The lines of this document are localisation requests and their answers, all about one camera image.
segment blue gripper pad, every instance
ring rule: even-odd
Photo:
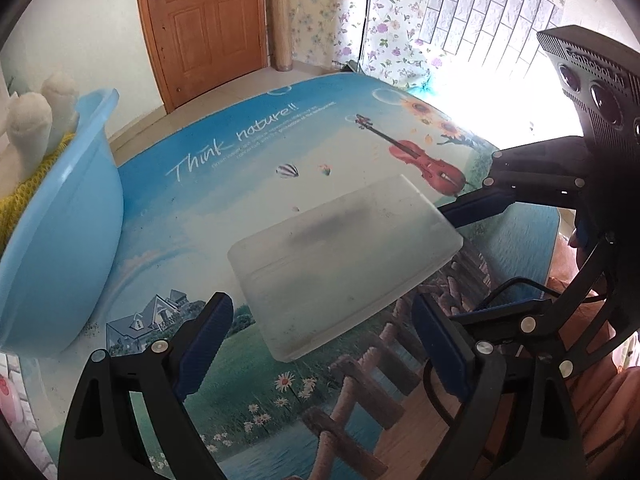
[[[417,294],[411,316],[444,389],[464,403],[474,390],[476,358],[468,343],[430,297]]]
[[[174,384],[174,394],[180,402],[200,388],[233,319],[233,302],[224,294],[180,360],[178,381]]]

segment violin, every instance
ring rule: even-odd
[[[391,143],[389,153],[405,164],[411,164],[422,172],[422,178],[438,193],[444,196],[458,196],[466,184],[465,175],[455,166],[444,160],[437,160],[410,140],[395,140],[373,127],[373,122],[359,114],[356,123],[363,130],[382,137]]]

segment violin neck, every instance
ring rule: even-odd
[[[363,126],[369,130],[370,132],[375,133],[377,136],[382,137],[383,139],[385,139],[387,142],[390,142],[391,144],[393,144],[396,148],[399,148],[400,150],[402,150],[403,152],[405,152],[407,155],[411,155],[413,158],[420,158],[420,155],[418,153],[415,153],[414,150],[412,150],[411,148],[406,147],[404,144],[401,144],[400,142],[398,142],[395,139],[392,139],[391,137],[389,137],[388,135],[385,135],[382,132],[379,132],[377,129],[375,129],[373,126],[367,126],[365,124],[363,124]]]

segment door frame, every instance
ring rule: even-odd
[[[160,97],[164,103],[164,110],[167,114],[170,114],[175,110],[174,101],[169,94],[169,86],[162,70],[162,64],[160,62],[160,55],[158,53],[158,45],[156,44],[156,37],[154,35],[153,26],[151,23],[151,13],[149,11],[148,0],[138,0],[138,12],[140,14],[140,22],[142,24],[142,35],[145,38],[146,51],[149,54],[149,61],[151,62],[151,70],[154,73],[156,84],[158,85],[158,91]],[[267,23],[266,23],[266,9],[265,1],[258,0],[258,13],[260,14],[258,37],[260,40],[260,46],[262,47],[262,68],[268,66],[268,52],[267,52]]]

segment door panel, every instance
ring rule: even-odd
[[[175,107],[266,66],[264,0],[148,0]]]

